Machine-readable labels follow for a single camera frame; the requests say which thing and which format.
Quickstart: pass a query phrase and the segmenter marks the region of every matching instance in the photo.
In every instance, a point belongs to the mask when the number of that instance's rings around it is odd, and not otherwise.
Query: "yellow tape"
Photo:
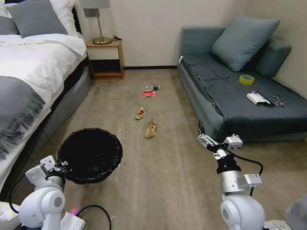
[[[255,78],[249,75],[241,75],[239,82],[243,85],[252,85],[255,81]]]

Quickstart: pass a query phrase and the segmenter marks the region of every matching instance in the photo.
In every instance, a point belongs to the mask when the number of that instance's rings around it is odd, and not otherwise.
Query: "wooden nightstand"
[[[123,79],[125,75],[121,41],[96,45],[86,43],[94,79]]]

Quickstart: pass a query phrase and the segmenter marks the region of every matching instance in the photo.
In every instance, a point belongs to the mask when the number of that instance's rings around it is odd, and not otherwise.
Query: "beige carpet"
[[[161,85],[157,97],[141,98],[151,84]],[[146,114],[137,121],[139,106],[146,108]],[[158,124],[157,136],[146,140],[151,119]],[[227,229],[219,210],[217,163],[196,140],[198,121],[176,70],[133,70],[126,71],[124,80],[95,81],[34,162],[56,155],[70,133],[85,127],[115,134],[123,146],[123,159],[100,184],[67,181],[67,211],[101,205],[114,216],[114,230]],[[283,219],[286,208],[307,191],[307,143],[246,143],[241,155],[263,163],[264,184],[255,189],[254,198],[268,220]],[[244,173],[259,171],[257,165],[240,160],[238,164]],[[26,187],[22,183],[15,194],[25,196]],[[100,210],[88,209],[82,218],[87,230],[108,229]]]

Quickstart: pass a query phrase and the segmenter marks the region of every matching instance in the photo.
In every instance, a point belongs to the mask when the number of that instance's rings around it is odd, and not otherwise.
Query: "blue pillow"
[[[50,0],[26,0],[7,7],[22,37],[65,34],[67,30],[55,13]]]
[[[18,29],[12,18],[0,16],[0,35],[18,34]]]
[[[236,15],[211,48],[232,71],[240,71],[270,39],[280,20]]]

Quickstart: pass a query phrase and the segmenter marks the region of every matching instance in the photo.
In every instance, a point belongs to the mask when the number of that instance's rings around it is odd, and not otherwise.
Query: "wall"
[[[246,15],[281,20],[274,36],[292,45],[276,80],[307,99],[306,0],[249,0]]]
[[[103,34],[123,39],[125,66],[176,65],[182,26],[226,25],[247,0],[110,0],[100,9]],[[96,18],[76,6],[86,40],[99,35]]]

